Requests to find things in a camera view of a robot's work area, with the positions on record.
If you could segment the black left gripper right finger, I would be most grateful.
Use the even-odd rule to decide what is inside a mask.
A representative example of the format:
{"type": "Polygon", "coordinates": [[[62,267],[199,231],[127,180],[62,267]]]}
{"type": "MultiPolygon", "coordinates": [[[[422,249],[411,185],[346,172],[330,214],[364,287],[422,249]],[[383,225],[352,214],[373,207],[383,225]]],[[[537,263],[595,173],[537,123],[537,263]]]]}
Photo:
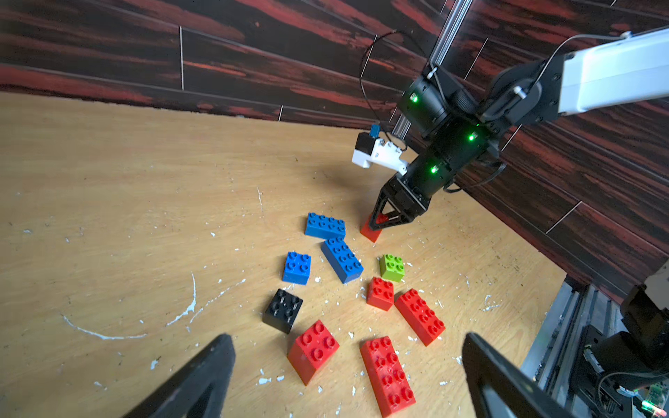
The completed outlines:
{"type": "Polygon", "coordinates": [[[477,417],[571,415],[479,334],[466,334],[462,362],[477,417]]]}

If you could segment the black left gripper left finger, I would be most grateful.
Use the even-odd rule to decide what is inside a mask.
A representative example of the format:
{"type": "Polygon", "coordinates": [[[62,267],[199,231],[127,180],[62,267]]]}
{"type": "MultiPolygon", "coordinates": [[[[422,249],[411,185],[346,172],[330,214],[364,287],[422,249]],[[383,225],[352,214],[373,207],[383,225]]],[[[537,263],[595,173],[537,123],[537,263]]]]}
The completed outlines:
{"type": "Polygon", "coordinates": [[[220,417],[236,353],[229,334],[198,355],[128,412],[128,417],[220,417]]]}

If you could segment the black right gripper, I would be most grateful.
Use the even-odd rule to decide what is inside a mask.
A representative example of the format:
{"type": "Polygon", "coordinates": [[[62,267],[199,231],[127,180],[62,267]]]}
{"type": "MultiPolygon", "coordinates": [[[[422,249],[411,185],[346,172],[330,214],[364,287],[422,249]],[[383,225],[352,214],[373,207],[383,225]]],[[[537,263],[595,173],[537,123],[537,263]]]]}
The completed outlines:
{"type": "Polygon", "coordinates": [[[398,175],[391,178],[378,195],[371,213],[370,228],[383,230],[394,226],[407,225],[425,214],[430,205],[430,198],[413,191],[398,175]],[[389,212],[383,212],[387,203],[389,212]]]}

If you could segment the green square brick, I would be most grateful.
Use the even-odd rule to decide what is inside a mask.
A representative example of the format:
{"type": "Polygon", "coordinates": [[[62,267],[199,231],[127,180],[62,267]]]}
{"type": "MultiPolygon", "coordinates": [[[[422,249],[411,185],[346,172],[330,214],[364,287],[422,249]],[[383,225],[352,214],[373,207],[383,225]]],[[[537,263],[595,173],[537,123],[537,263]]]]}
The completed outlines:
{"type": "Polygon", "coordinates": [[[392,254],[385,254],[380,259],[381,278],[399,283],[405,276],[403,259],[392,254]]]}

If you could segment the red long brick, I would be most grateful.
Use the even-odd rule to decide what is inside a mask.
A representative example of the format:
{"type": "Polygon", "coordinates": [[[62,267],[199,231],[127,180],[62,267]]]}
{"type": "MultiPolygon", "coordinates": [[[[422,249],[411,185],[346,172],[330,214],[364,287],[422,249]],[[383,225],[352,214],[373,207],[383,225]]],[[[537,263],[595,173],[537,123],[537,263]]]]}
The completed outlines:
{"type": "Polygon", "coordinates": [[[400,295],[395,301],[395,307],[425,347],[430,346],[445,330],[444,322],[437,317],[416,289],[400,295]]]}
{"type": "Polygon", "coordinates": [[[382,417],[390,417],[416,403],[390,337],[365,341],[360,350],[382,417]]]}

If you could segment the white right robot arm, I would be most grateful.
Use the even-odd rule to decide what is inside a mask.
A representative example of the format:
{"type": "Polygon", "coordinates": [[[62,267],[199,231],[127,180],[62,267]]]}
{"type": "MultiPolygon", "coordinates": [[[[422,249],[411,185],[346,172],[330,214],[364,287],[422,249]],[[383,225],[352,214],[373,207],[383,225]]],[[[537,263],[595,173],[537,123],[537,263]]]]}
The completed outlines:
{"type": "Polygon", "coordinates": [[[449,72],[428,64],[398,104],[428,141],[427,149],[407,162],[388,141],[362,134],[357,143],[357,165],[394,171],[379,193],[369,228],[413,222],[428,211],[436,193],[456,193],[456,176],[473,162],[503,172],[499,142],[514,126],[666,97],[667,52],[664,28],[600,35],[594,47],[555,50],[548,59],[505,69],[481,100],[449,72]]]}

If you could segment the blue long brick near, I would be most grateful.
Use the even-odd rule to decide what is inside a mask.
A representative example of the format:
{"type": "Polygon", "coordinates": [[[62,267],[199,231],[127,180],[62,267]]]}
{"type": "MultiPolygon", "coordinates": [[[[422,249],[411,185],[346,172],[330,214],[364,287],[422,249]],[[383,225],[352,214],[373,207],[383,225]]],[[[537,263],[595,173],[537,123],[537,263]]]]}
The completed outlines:
{"type": "Polygon", "coordinates": [[[325,240],[321,248],[342,284],[361,277],[364,268],[342,238],[325,240]]]}

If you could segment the blue long brick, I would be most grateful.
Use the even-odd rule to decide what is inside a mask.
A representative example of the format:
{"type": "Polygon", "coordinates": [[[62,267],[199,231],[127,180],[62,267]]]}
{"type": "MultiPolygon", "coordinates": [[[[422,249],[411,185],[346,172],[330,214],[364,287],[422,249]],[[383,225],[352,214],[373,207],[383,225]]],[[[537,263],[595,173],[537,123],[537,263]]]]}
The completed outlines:
{"type": "Polygon", "coordinates": [[[325,240],[321,248],[342,284],[361,277],[364,268],[342,238],[325,240]]]}
{"type": "Polygon", "coordinates": [[[346,224],[341,219],[310,212],[307,217],[305,234],[315,238],[329,240],[346,236],[346,224]]]}

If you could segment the blue long brick far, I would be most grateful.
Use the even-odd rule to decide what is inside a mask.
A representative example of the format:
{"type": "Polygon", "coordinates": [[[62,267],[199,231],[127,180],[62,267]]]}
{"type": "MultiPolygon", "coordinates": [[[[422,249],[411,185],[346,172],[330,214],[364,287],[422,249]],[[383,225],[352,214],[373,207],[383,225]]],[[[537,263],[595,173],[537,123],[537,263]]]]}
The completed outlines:
{"type": "Polygon", "coordinates": [[[341,219],[310,212],[307,217],[305,234],[315,238],[329,240],[346,236],[346,224],[341,219]]]}

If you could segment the small red square brick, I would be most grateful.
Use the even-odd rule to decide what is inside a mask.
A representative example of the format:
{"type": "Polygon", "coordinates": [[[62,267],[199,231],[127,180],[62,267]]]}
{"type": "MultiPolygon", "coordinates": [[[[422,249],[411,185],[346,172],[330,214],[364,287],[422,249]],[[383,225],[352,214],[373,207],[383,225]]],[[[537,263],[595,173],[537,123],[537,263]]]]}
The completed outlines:
{"type": "Polygon", "coordinates": [[[379,277],[374,277],[369,282],[367,303],[370,306],[388,312],[394,306],[394,300],[395,289],[392,282],[379,277]]]}

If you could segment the aluminium front base rails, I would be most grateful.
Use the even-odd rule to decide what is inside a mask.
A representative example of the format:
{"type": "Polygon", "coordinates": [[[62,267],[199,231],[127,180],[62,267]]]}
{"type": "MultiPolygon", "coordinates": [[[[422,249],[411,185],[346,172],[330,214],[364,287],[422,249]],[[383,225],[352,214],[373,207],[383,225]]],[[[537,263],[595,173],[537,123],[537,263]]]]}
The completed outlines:
{"type": "MultiPolygon", "coordinates": [[[[647,293],[659,308],[667,308],[648,289],[647,293]]],[[[526,376],[574,417],[591,417],[585,404],[570,390],[581,337],[589,325],[606,337],[623,331],[622,304],[594,287],[578,288],[564,283],[521,367],[526,376]]],[[[668,415],[668,379],[640,388],[637,393],[639,399],[668,415]]],[[[632,417],[659,416],[634,409],[632,417]]]]}

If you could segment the black square brick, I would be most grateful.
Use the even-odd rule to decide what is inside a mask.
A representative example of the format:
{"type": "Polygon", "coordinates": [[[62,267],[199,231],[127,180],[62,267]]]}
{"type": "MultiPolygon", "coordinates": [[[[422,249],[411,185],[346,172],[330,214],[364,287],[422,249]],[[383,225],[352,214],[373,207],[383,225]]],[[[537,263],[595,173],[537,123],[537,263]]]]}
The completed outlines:
{"type": "Polygon", "coordinates": [[[278,289],[262,315],[262,321],[289,334],[301,309],[303,299],[278,289]]]}

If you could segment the red tall square brick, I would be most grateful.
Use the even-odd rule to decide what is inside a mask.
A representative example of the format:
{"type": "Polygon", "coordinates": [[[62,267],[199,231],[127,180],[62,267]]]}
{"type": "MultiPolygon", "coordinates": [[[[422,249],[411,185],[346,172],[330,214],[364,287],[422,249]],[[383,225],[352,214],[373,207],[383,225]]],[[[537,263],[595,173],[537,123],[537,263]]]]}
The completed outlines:
{"type": "Polygon", "coordinates": [[[339,347],[338,341],[323,322],[318,320],[295,340],[287,358],[307,386],[339,347]]]}

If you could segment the small blue square brick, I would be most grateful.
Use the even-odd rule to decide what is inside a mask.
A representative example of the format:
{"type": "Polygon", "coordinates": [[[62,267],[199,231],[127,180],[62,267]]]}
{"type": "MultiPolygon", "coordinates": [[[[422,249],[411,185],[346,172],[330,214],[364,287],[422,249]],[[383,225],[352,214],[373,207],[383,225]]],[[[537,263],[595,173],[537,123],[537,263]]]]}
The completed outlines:
{"type": "Polygon", "coordinates": [[[308,254],[289,252],[285,263],[282,280],[306,286],[311,272],[311,257],[308,254]]]}

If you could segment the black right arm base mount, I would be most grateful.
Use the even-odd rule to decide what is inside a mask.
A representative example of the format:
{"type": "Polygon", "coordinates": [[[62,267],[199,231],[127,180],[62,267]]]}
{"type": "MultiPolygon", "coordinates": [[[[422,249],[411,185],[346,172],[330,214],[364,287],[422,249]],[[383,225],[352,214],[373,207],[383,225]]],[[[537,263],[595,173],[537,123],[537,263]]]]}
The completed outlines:
{"type": "Polygon", "coordinates": [[[589,325],[581,337],[570,390],[591,417],[632,417],[634,409],[666,414],[637,390],[668,379],[668,309],[637,285],[620,307],[623,331],[609,337],[589,325]]]}

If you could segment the aluminium frame rail right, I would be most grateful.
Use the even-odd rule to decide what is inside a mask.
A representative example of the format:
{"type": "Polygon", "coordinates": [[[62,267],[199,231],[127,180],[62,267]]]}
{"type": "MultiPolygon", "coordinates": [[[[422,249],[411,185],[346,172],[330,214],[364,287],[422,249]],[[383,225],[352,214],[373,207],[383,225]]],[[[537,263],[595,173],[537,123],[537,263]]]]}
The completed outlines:
{"type": "MultiPolygon", "coordinates": [[[[432,64],[442,64],[444,59],[455,40],[455,37],[466,18],[468,11],[472,5],[472,0],[456,0],[453,8],[449,12],[444,27],[440,33],[432,54],[430,55],[430,62],[432,64]]],[[[395,125],[392,134],[399,139],[405,139],[407,136],[411,123],[403,115],[400,116],[395,125]]]]}

